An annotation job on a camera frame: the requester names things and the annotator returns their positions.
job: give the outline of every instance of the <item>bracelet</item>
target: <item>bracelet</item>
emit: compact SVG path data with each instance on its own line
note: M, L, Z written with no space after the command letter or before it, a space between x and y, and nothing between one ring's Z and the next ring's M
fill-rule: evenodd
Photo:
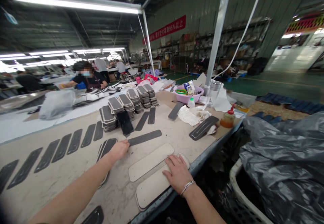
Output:
M189 187L189 185L191 185L191 184L195 184L196 182L195 181L190 181L189 183L187 183L186 185L185 185L185 188L183 189L183 191L181 192L181 197L182 197L182 195L183 195L183 193L188 189L188 187Z

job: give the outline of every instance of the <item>plastic basin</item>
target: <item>plastic basin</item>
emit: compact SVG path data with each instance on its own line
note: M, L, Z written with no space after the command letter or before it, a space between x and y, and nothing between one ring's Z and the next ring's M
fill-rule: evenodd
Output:
M185 87L182 85L182 86L178 86L177 87L177 90L178 89L185 89ZM176 90L174 90L174 93L176 94L176 98L178 101L184 103L184 104L188 104L188 102L190 101L190 99L193 97L193 100L194 102L198 102L199 99L200 99L200 96L203 95L204 93L204 90L201 88L201 87L195 87L196 91L200 91L199 94L197 95L193 95L193 96L188 96L188 95L182 95L182 94L178 94L176 93Z

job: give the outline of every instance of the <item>face mask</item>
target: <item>face mask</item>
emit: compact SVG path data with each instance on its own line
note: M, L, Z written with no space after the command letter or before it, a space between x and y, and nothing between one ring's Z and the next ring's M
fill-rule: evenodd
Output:
M91 74L90 74L90 72L82 72L82 75L85 77L89 77Z

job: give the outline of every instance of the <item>white cable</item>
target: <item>white cable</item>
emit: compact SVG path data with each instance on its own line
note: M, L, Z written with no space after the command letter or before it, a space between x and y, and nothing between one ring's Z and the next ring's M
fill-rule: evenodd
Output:
M151 61L153 61L152 58L150 57L149 49L147 48L147 45L146 45L146 41L145 41L145 36L144 36L144 32L143 32L143 28L142 28L141 20L139 19L139 15L138 15L138 14L137 14L137 17L138 17L138 20L139 20L139 25L141 26L141 30L142 30L142 34L143 34L143 38L144 38L144 43L145 43L146 51L147 51L147 53L149 54L149 55L148 55L148 58L149 58Z
M247 24L246 24L246 27L245 27L245 30L244 30L243 35L242 35L242 37L241 37L241 40L240 40L239 44L237 45L237 48L236 48L236 51L235 51L235 53L234 53L234 55L233 55L232 61L230 62L230 64L228 65L228 67L227 67L225 70L223 70L221 73L219 73L218 75L216 75L216 76L213 78L213 80L214 80L217 76L220 76L220 75L223 74L225 71L227 71L228 68L229 68L229 67L231 66L231 64L233 63L234 58L235 58L235 56L236 56L236 53L237 53L237 51L238 51L238 49L239 49L239 47L240 47L240 45L241 45L241 42L242 42L242 40L243 40L243 38L244 38L244 36L245 36L245 34L246 34L246 31L247 31L247 29L249 28L249 25L250 25L251 19L252 19L252 17L253 17L253 14L254 14L255 8L257 7L256 5L258 4L258 1L259 1L259 0L255 0L255 3L254 3L254 6L253 6L253 9L252 9L252 12L251 12L250 18L249 18L249 20L248 20L248 22L247 22Z

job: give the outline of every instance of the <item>small white bottle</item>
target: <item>small white bottle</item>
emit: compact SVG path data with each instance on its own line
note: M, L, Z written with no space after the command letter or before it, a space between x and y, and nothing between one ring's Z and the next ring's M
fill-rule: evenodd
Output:
M193 100L193 97L190 99L190 101L188 102L188 107L189 108L194 108L195 107L195 101Z

